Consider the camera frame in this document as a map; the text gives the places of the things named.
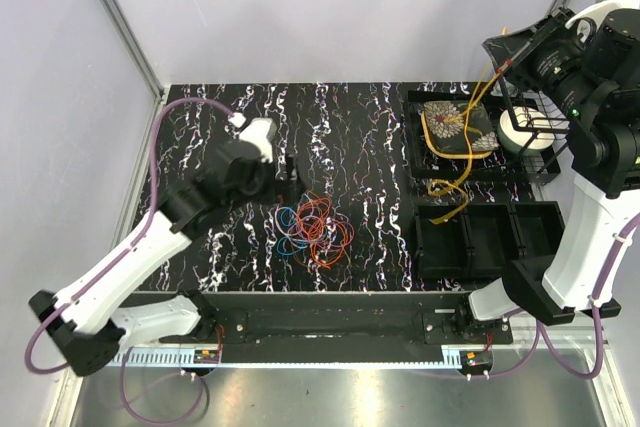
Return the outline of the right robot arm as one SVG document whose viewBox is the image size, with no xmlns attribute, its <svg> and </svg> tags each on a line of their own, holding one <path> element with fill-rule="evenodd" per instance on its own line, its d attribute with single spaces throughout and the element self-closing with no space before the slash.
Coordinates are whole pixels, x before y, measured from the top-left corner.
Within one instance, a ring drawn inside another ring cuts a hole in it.
<svg viewBox="0 0 640 427">
<path fill-rule="evenodd" d="M 518 310 L 547 326 L 616 317 L 613 283 L 639 225 L 639 0 L 562 7 L 483 47 L 509 83 L 564 115 L 575 190 L 556 252 L 513 261 L 473 291 L 455 334 L 476 343 L 489 320 Z"/>
</svg>

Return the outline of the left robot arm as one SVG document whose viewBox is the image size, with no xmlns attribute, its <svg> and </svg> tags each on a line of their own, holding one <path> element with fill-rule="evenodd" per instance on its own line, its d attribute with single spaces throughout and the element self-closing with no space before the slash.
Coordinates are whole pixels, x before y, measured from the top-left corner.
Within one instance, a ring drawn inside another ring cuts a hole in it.
<svg viewBox="0 0 640 427">
<path fill-rule="evenodd" d="M 203 343 L 216 336 L 219 314 L 203 295 L 181 291 L 166 301 L 126 307 L 124 301 L 158 267 L 220 226 L 246 204 L 287 205 L 306 187 L 293 156 L 285 176 L 267 159 L 271 145 L 234 140 L 217 148 L 193 175 L 170 186 L 158 206 L 116 248 L 76 282 L 40 290 L 29 306 L 77 376 L 96 373 L 139 344 L 164 338 Z"/>
</svg>

